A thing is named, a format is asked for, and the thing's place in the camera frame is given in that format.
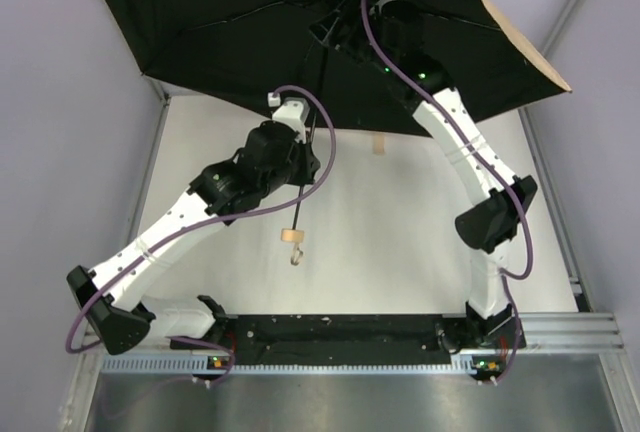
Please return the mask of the beige and black folding umbrella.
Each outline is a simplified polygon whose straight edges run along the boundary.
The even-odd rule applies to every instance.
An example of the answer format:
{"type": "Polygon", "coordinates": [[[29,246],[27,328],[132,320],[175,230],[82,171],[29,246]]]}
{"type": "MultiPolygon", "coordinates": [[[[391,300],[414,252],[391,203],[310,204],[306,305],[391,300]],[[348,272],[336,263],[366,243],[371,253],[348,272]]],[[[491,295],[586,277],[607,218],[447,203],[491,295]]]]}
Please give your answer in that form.
{"type": "MultiPolygon", "coordinates": [[[[338,1],[105,0],[144,76],[258,113],[277,87],[302,87],[319,93],[337,127],[421,135],[383,73],[312,37],[309,26],[338,1]]],[[[473,121],[569,91],[489,0],[407,1],[473,121]]]]}

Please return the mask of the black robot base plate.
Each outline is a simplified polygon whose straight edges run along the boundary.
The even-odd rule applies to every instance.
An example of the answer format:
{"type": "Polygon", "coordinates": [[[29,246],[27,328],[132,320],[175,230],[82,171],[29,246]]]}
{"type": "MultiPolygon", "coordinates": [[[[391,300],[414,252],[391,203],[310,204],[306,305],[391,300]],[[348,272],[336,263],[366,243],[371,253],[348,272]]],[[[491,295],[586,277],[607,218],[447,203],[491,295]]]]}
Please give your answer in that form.
{"type": "Polygon", "coordinates": [[[409,366],[514,338],[507,312],[487,323],[456,314],[220,316],[202,340],[231,348],[241,366],[409,366]]]}

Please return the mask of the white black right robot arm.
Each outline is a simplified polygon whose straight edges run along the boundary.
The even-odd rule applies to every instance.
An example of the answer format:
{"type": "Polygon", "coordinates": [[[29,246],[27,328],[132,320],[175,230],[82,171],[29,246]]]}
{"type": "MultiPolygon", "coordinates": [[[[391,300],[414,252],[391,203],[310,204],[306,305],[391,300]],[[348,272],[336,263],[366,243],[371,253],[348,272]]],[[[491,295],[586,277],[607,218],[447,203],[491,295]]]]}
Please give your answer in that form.
{"type": "Polygon", "coordinates": [[[533,177],[518,176],[479,131],[447,68],[426,53],[419,9],[406,0],[340,0],[310,31],[323,47],[384,74],[393,97],[435,139],[461,179],[471,206],[454,220],[471,251],[468,333],[479,344],[519,340],[507,269],[512,240],[525,239],[524,280],[532,270],[532,237],[526,212],[537,193],[533,177]]]}

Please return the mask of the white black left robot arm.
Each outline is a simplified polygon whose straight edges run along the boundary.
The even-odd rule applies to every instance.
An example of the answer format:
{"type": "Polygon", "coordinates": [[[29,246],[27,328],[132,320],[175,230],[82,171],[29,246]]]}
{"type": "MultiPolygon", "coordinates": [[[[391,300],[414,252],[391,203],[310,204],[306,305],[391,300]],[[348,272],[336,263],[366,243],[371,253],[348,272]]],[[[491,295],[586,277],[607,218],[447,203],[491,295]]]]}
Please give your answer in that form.
{"type": "Polygon", "coordinates": [[[275,116],[252,129],[231,158],[206,166],[123,250],[96,266],[72,269],[66,281],[97,344],[119,355],[151,338],[203,339],[216,322],[209,298],[154,299],[149,288],[206,238],[240,219],[292,206],[262,207],[279,188],[316,190],[318,168],[303,120],[275,116]]]}

